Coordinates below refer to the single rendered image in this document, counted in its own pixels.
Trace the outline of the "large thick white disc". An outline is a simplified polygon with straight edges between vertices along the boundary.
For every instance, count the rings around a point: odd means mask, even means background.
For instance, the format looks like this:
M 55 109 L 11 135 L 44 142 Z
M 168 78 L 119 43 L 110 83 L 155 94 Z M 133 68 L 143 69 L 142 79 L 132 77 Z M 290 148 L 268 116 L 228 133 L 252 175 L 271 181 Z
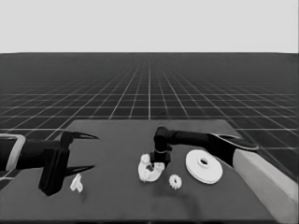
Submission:
M 186 155 L 188 172 L 198 181 L 211 185 L 217 183 L 223 174 L 221 163 L 203 149 L 193 149 Z

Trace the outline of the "small white T-shaped piece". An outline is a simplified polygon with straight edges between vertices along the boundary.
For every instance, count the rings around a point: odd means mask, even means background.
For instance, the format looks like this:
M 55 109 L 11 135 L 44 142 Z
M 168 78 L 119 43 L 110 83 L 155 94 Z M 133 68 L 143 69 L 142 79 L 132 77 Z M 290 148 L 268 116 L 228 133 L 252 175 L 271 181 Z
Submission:
M 77 174 L 74 179 L 72 180 L 72 183 L 70 185 L 70 189 L 78 192 L 83 191 L 83 184 L 81 183 L 81 174 Z

